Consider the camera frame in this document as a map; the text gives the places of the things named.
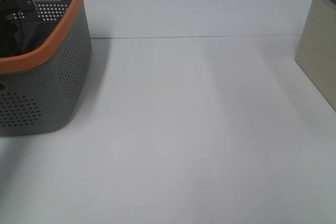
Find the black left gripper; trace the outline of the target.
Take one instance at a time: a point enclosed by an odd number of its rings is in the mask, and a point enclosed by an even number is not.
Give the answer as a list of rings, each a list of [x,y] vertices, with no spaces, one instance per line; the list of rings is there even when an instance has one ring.
[[[36,5],[33,0],[1,0],[1,14],[11,14],[19,11],[33,12]]]

